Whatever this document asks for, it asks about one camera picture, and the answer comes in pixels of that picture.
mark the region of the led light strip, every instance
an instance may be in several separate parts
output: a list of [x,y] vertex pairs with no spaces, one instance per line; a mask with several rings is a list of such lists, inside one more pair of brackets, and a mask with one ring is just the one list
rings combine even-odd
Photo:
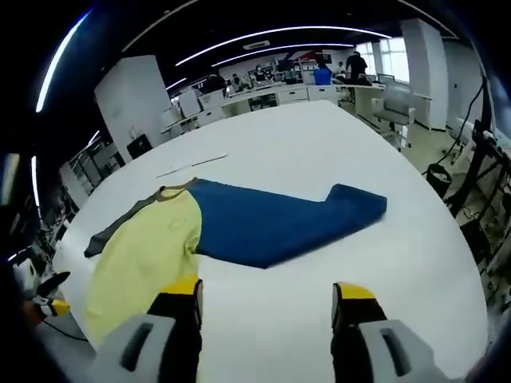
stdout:
[[32,157],[31,161],[32,168],[32,188],[34,190],[34,201],[35,206],[38,209],[39,219],[42,221],[41,208],[39,207],[39,191],[38,191],[38,159],[36,156]]
[[324,44],[321,44],[321,43],[314,43],[314,44],[294,44],[294,45],[282,45],[282,46],[276,46],[274,48],[268,48],[268,49],[262,49],[262,50],[258,50],[256,52],[250,52],[250,53],[246,53],[246,54],[242,54],[240,56],[236,56],[236,57],[232,57],[232,58],[228,58],[227,60],[223,60],[223,61],[219,61],[213,65],[211,65],[211,67],[215,67],[215,66],[218,66],[218,65],[222,65],[222,64],[225,64],[226,62],[230,62],[230,61],[234,61],[234,60],[237,60],[239,58],[243,58],[243,57],[246,57],[246,56],[251,56],[252,54],[258,54],[258,53],[264,53],[264,52],[270,52],[272,50],[278,50],[278,49],[286,49],[286,48],[300,48],[300,47],[304,47],[304,46],[345,46],[345,47],[349,47],[349,48],[353,48],[354,45],[351,45],[351,44],[329,44],[329,43],[324,43]]
[[179,81],[176,81],[176,82],[175,82],[174,84],[172,84],[172,85],[169,85],[167,88],[165,88],[165,90],[169,90],[169,89],[171,89],[173,86],[176,86],[176,85],[180,84],[180,83],[181,83],[181,82],[183,82],[183,81],[186,81],[186,77],[185,77],[185,78],[181,78]]
[[273,34],[274,32],[285,32],[288,30],[346,30],[349,32],[359,32],[361,34],[372,34],[374,36],[378,36],[381,38],[390,38],[390,36],[387,36],[386,34],[379,34],[378,32],[373,32],[372,30],[360,30],[358,28],[350,28],[347,26],[289,26],[286,28],[277,28],[276,30],[263,30],[261,32],[255,32],[254,34],[246,34],[246,35],[240,36],[238,38],[233,38],[231,40],[221,42],[220,44],[210,46],[209,48],[201,50],[200,52],[194,53],[190,57],[186,57],[184,60],[181,60],[178,63],[176,63],[176,66],[184,64],[186,61],[192,60],[193,58],[200,56],[203,53],[209,52],[210,50],[214,50],[221,46],[231,44],[232,42],[235,42],[235,41],[244,40],[245,38],[253,38],[255,36],[261,36],[263,34]]
[[39,113],[42,111],[42,107],[45,104],[46,94],[48,93],[48,88],[50,87],[50,82],[53,77],[53,74],[55,73],[55,69],[57,68],[58,61],[61,59],[62,54],[64,53],[64,50],[66,46],[69,44],[69,41],[71,40],[71,37],[74,35],[74,33],[77,31],[80,24],[85,20],[87,16],[92,12],[90,10],[83,16],[77,24],[71,28],[71,30],[66,34],[64,40],[62,40],[61,44],[58,46],[57,52],[55,52],[55,55],[51,59],[50,67],[48,67],[48,71],[45,75],[45,80],[42,82],[41,92],[39,92],[39,98],[38,98],[38,104],[35,107],[36,113]]

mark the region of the window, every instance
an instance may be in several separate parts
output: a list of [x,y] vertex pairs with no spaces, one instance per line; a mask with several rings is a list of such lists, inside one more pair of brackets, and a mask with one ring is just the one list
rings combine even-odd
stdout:
[[376,69],[374,66],[374,55],[373,55],[373,45],[370,42],[366,42],[365,44],[357,45],[357,51],[360,52],[360,57],[362,57],[367,64],[366,73],[367,74],[376,74]]
[[381,40],[380,49],[382,51],[383,73],[393,75],[396,80],[410,82],[405,40],[403,38]]

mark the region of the trash bin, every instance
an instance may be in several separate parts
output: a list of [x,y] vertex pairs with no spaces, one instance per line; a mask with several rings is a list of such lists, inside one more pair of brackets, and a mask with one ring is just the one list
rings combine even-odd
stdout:
[[428,166],[426,180],[442,199],[446,196],[447,189],[453,183],[453,177],[450,176],[443,166],[438,164]]

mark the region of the white table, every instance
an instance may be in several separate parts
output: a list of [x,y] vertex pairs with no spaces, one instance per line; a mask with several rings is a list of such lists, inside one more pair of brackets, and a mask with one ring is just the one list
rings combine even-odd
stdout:
[[[212,150],[228,157],[155,179]],[[54,258],[57,270],[71,271],[61,289],[85,334],[85,288],[100,257],[83,256],[91,235],[162,184],[193,176],[318,201],[336,183],[388,198],[381,222],[267,270],[201,257],[202,383],[333,382],[336,281],[375,292],[387,317],[402,320],[431,345],[450,377],[467,373],[484,353],[485,299],[456,222],[402,155],[327,101],[217,121],[162,144],[101,184]]]

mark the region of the blue fabric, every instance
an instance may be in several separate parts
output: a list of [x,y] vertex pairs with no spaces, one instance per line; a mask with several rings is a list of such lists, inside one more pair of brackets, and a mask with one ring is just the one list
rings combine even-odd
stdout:
[[316,85],[330,85],[332,72],[329,69],[315,69],[312,74]]
[[197,251],[260,268],[362,230],[386,211],[385,197],[341,184],[324,202],[207,180],[197,180],[188,191],[202,215]]

